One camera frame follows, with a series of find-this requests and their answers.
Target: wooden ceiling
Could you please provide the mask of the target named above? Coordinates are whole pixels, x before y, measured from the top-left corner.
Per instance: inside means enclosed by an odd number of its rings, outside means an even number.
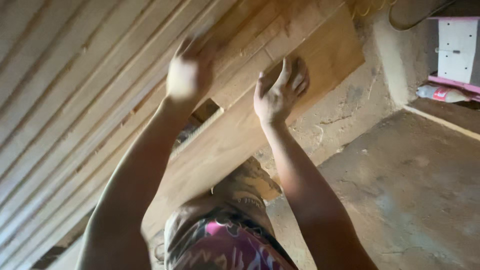
[[[350,17],[340,0],[0,0],[0,269],[29,269],[95,207],[164,97],[168,63],[188,34],[222,45],[208,98],[223,110],[166,174],[203,184],[162,182],[148,236],[265,143],[250,96],[260,71],[311,36],[296,53],[308,57],[315,89],[298,117],[362,63]]]

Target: dusty hand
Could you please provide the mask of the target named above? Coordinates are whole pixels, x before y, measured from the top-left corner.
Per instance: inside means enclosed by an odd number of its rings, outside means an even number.
[[[253,106],[262,125],[285,123],[297,101],[307,93],[310,77],[305,62],[298,59],[298,72],[292,76],[292,64],[288,58],[283,60],[283,69],[273,86],[260,73]]]
[[[170,62],[167,97],[174,102],[196,105],[211,86],[215,47],[201,45],[198,39],[186,38]]]

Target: red label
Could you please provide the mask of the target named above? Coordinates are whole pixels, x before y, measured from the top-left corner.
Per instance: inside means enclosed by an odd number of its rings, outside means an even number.
[[[450,89],[445,88],[445,87],[439,87],[435,93],[433,94],[433,99],[434,100],[439,100],[439,101],[445,101],[445,97],[447,93],[450,91]]]

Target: yellow rope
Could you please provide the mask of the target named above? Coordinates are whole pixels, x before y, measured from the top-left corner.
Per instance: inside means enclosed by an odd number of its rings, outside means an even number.
[[[376,8],[375,5],[373,4],[374,0],[370,0],[370,5],[368,6],[367,10],[363,13],[359,12],[358,9],[357,9],[357,5],[355,4],[355,7],[353,9],[353,14],[352,14],[352,20],[355,19],[355,15],[358,14],[360,17],[365,17],[368,15],[368,13],[370,13],[370,10],[373,8],[375,8],[376,10],[381,10],[385,7],[385,4],[387,3],[390,4],[390,6],[393,6],[397,3],[398,0],[393,0],[392,2],[390,0],[383,0],[382,2],[382,5],[380,6],[380,8]]]

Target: plastic bottle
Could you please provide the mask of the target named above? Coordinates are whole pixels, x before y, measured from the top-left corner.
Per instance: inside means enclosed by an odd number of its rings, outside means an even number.
[[[433,100],[454,103],[460,101],[470,101],[467,95],[462,93],[460,90],[449,88],[445,86],[431,86],[424,85],[420,86],[417,91],[417,96],[421,98],[430,98]]]

